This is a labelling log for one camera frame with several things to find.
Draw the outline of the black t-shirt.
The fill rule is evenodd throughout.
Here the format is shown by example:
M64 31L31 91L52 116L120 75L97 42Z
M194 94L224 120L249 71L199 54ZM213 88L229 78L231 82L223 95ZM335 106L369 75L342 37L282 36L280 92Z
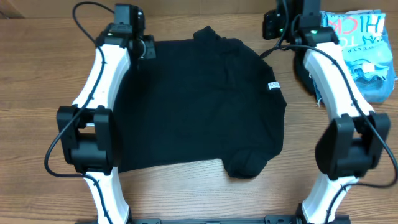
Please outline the black t-shirt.
M284 143L287 103L272 67L211 27L155 48L118 91L119 171L220 159L230 177L259 175Z

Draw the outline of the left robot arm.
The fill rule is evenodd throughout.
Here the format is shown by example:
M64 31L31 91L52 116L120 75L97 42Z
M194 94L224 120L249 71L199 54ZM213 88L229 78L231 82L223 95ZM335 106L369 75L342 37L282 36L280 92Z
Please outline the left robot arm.
M87 81L72 105L57 111L59 134L73 178L88 184L98 217L96 223L132 223L131 209L119 180L121 137L113 108L122 80L140 59L156 57L154 38L144 35L141 8L116 4L114 21L97 38L95 59Z

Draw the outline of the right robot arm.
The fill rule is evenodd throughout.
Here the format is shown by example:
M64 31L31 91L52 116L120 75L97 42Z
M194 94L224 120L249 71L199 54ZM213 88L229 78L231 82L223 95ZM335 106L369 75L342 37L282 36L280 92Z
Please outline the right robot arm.
M262 34L275 49L295 52L295 66L315 82L329 125L315 148L320 171L308 197L293 215L268 215L266 223L349 223L336 211L348 190L390 152L388 115L377 114L363 98L345 66L338 36L321 26L319 1L279 1L264 15Z

